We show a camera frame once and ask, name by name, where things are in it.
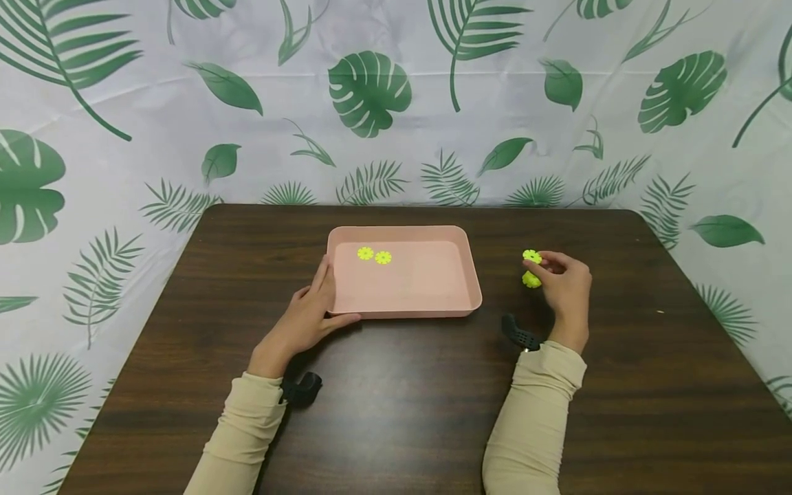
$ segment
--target right hand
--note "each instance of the right hand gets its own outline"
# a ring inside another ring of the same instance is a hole
[[[523,260],[523,265],[542,281],[547,304],[555,313],[556,322],[550,338],[580,353],[588,340],[591,272],[585,263],[564,253],[539,251],[539,254],[541,264]]]

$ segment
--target beige sleeve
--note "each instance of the beige sleeve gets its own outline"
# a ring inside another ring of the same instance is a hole
[[[267,448],[284,417],[282,379],[243,373],[231,383],[226,408],[204,447],[185,495],[250,495]]]
[[[585,371],[583,359],[557,342],[520,354],[484,454],[489,495],[559,495],[567,409]]]

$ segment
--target leaf-print curtain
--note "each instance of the leaf-print curtain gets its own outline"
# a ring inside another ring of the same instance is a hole
[[[636,211],[792,414],[791,45],[787,0],[3,0],[0,492],[57,491],[219,202]]]

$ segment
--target black wristband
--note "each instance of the black wristband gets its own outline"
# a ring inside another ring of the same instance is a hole
[[[511,313],[504,314],[501,317],[501,331],[510,341],[525,348],[528,352],[538,351],[543,342],[542,339],[538,338],[532,332],[528,332],[517,326],[517,320]]]

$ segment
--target yellow gear piece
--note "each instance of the yellow gear piece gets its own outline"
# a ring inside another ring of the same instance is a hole
[[[542,262],[542,255],[534,251],[533,249],[526,249],[523,251],[523,259],[524,260],[531,260],[534,263],[541,263]]]
[[[371,260],[374,257],[374,250],[368,246],[363,246],[357,250],[357,257],[361,260]]]
[[[533,273],[525,272],[523,274],[523,284],[525,284],[525,287],[528,287],[529,289],[536,289],[537,287],[542,286],[542,281]]]
[[[376,256],[374,256],[374,259],[377,263],[381,265],[387,265],[388,263],[390,263],[391,257],[390,257],[390,253],[388,253],[387,251],[380,251],[379,253],[377,253]]]

